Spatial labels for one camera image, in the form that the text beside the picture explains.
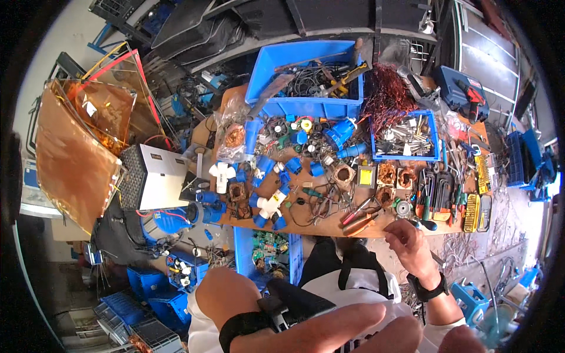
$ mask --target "blue stool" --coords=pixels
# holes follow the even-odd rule
[[[489,300],[472,283],[462,286],[453,282],[451,293],[455,300],[461,300],[461,303],[458,303],[463,315],[465,315],[465,321],[470,328],[474,328],[483,319],[486,309],[489,307]]]

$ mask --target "red power drill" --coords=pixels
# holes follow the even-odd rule
[[[466,85],[465,82],[457,80],[457,87],[461,88],[461,91],[467,96],[467,100],[471,103],[469,108],[469,123],[474,124],[477,122],[477,115],[479,114],[479,106],[486,104],[485,99],[479,91],[474,87]]]

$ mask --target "white shirt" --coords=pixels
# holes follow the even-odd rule
[[[397,317],[412,315],[412,309],[407,304],[401,303],[400,288],[393,274],[385,272],[386,279],[388,280],[389,293],[394,295],[394,299],[390,300],[379,293],[371,291],[379,290],[379,279],[374,270],[352,268],[345,290],[340,290],[337,285],[339,275],[340,271],[325,274],[311,280],[305,284],[302,289],[329,300],[338,308],[357,303],[382,303],[386,307],[386,314],[383,321],[349,341],[347,345],[350,345],[350,349],[347,351],[352,351],[355,345],[362,345],[363,342],[366,341],[365,337],[367,335],[373,335],[382,330]],[[188,295],[187,309],[192,315],[192,322],[188,331],[188,350],[190,353],[223,353],[218,340],[220,333],[214,325],[214,322],[204,315],[198,307],[195,292],[196,291],[193,291]],[[447,332],[456,326],[464,324],[465,319],[445,326],[427,324],[424,327],[424,338],[420,342],[417,352],[436,353],[438,346]]]

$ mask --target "person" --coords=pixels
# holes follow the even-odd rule
[[[317,237],[298,286],[336,304],[336,310],[275,333],[255,320],[261,298],[255,284],[228,268],[214,268],[188,296],[190,353],[484,352],[455,299],[443,290],[444,277],[422,231],[406,220],[384,230],[427,300],[424,328],[401,303],[397,279],[367,250],[366,239],[338,239],[340,261],[334,241]]]

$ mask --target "drill case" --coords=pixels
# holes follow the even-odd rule
[[[441,98],[447,103],[449,108],[453,111],[461,111],[463,116],[468,116],[469,107],[471,104],[467,100],[467,95],[457,86],[457,80],[463,81],[466,85],[472,86],[481,93],[485,99],[485,105],[479,107],[477,114],[477,121],[483,122],[489,117],[489,103],[486,101],[485,92],[481,83],[457,70],[453,70],[447,66],[438,66],[433,70],[433,79],[436,84],[441,87]]]

